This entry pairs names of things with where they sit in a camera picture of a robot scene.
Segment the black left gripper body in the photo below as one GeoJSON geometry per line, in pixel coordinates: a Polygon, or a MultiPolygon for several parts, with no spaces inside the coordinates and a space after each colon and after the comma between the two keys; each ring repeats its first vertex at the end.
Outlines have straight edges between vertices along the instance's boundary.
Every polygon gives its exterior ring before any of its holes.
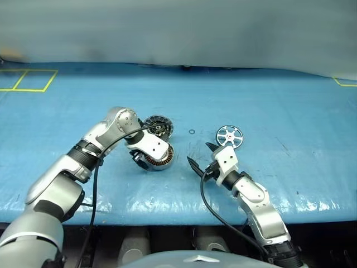
{"type": "Polygon", "coordinates": [[[147,170],[148,169],[148,165],[144,160],[144,154],[142,151],[140,150],[131,150],[130,155],[132,156],[132,160],[142,169],[147,170]]]}

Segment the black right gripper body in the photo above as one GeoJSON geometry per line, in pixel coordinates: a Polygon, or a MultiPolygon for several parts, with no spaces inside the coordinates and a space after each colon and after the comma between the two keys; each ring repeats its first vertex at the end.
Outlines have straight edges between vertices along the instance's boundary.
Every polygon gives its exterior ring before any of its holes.
{"type": "Polygon", "coordinates": [[[205,180],[214,179],[217,180],[220,176],[220,165],[217,160],[210,163],[205,169],[205,180]]]}

